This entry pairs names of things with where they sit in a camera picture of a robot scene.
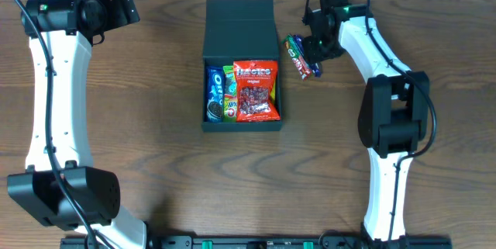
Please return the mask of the dark blue candy bar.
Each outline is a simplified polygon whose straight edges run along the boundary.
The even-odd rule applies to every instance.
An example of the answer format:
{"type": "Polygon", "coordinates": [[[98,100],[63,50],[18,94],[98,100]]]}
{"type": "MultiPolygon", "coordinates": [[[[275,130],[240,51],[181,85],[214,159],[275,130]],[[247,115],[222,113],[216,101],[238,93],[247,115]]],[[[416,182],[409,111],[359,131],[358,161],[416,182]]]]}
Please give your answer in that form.
{"type": "Polygon", "coordinates": [[[313,75],[315,77],[317,77],[317,78],[320,78],[322,76],[322,70],[320,68],[320,64],[319,63],[310,63],[305,58],[304,47],[303,47],[303,39],[304,39],[303,36],[301,36],[301,35],[293,35],[292,37],[293,37],[294,42],[298,46],[300,55],[303,56],[303,59],[305,60],[305,63],[312,70],[313,75]]]}

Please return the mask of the green red KitKat bar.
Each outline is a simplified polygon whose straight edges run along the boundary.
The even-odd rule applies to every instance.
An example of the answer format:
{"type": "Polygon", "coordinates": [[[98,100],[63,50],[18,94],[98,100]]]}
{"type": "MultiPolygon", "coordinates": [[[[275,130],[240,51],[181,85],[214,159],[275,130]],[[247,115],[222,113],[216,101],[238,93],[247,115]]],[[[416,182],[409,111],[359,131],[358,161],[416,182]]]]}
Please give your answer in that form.
{"type": "Polygon", "coordinates": [[[304,81],[312,75],[312,69],[308,66],[308,63],[303,57],[301,49],[296,44],[296,41],[292,35],[287,35],[283,42],[288,54],[297,68],[301,79],[304,81]]]}

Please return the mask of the yellow Hacks candy bag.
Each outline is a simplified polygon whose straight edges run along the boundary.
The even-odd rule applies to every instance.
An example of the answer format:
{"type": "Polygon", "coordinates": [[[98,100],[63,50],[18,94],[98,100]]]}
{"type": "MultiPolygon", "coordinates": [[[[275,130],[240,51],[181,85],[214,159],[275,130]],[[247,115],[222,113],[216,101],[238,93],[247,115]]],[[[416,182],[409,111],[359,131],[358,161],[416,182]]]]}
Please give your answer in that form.
{"type": "Polygon", "coordinates": [[[270,94],[269,94],[270,103],[273,105],[275,104],[275,97],[276,97],[276,91],[277,91],[276,84],[277,84],[277,80],[274,79],[272,87],[270,89],[270,94]]]}

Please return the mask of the red Hacks candy bag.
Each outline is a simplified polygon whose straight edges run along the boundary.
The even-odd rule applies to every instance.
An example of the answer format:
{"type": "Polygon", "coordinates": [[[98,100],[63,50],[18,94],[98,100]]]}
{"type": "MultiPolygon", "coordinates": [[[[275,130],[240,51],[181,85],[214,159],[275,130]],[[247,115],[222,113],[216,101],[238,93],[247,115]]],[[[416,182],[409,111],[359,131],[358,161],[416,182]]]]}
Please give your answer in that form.
{"type": "Polygon", "coordinates": [[[277,61],[234,61],[238,123],[278,121],[270,94],[277,78],[277,61]]]}

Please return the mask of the black box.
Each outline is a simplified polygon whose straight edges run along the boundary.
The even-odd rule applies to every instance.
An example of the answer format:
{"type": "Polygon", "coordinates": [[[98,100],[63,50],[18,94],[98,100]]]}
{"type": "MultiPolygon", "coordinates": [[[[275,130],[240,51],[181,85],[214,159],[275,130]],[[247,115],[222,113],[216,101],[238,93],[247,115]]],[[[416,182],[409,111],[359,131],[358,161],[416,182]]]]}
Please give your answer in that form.
{"type": "Polygon", "coordinates": [[[279,131],[282,121],[212,123],[208,121],[208,68],[234,61],[281,59],[274,20],[274,0],[207,0],[203,45],[203,104],[205,132],[279,131]]]}

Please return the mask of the Haribo gummy bag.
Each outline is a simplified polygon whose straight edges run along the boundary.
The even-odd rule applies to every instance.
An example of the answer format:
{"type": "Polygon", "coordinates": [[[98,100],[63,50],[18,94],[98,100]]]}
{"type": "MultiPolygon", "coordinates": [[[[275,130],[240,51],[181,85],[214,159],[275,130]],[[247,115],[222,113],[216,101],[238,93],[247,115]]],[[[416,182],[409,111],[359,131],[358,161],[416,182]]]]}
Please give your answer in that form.
{"type": "Polygon", "coordinates": [[[223,121],[234,123],[237,116],[237,83],[232,65],[223,67],[225,75],[223,121]]]}

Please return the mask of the blue Oreo pack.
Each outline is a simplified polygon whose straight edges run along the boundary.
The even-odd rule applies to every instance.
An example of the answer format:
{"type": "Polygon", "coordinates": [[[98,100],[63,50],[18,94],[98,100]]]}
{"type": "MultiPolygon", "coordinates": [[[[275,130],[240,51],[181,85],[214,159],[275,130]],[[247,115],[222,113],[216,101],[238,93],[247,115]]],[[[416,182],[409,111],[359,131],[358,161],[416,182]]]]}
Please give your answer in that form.
{"type": "Polygon", "coordinates": [[[207,67],[206,116],[211,123],[219,123],[223,117],[225,75],[221,67],[207,67]]]}

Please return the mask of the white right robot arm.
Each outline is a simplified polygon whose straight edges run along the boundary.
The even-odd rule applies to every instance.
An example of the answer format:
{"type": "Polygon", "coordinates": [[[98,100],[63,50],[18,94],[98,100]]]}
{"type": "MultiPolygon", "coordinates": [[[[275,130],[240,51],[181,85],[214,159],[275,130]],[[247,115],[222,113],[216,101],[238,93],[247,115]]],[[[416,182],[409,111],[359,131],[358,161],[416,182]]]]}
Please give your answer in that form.
{"type": "Polygon", "coordinates": [[[319,0],[305,10],[311,29],[304,38],[310,65],[349,54],[366,87],[357,119],[370,159],[370,192],[363,228],[369,241],[394,244],[405,237],[403,218],[408,169],[427,130],[432,109],[429,78],[412,71],[382,38],[370,6],[349,0],[319,0]]]}

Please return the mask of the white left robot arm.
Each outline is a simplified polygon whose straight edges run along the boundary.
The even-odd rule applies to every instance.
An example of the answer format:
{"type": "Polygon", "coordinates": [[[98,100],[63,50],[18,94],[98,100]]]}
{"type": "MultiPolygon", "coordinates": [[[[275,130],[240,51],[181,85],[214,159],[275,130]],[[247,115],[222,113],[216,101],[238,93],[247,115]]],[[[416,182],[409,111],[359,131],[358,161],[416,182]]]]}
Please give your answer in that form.
{"type": "Polygon", "coordinates": [[[9,196],[45,227],[76,231],[81,246],[145,248],[147,225],[121,204],[119,180],[94,166],[86,81],[95,37],[138,22],[133,0],[19,4],[34,66],[33,135],[9,196]]]}

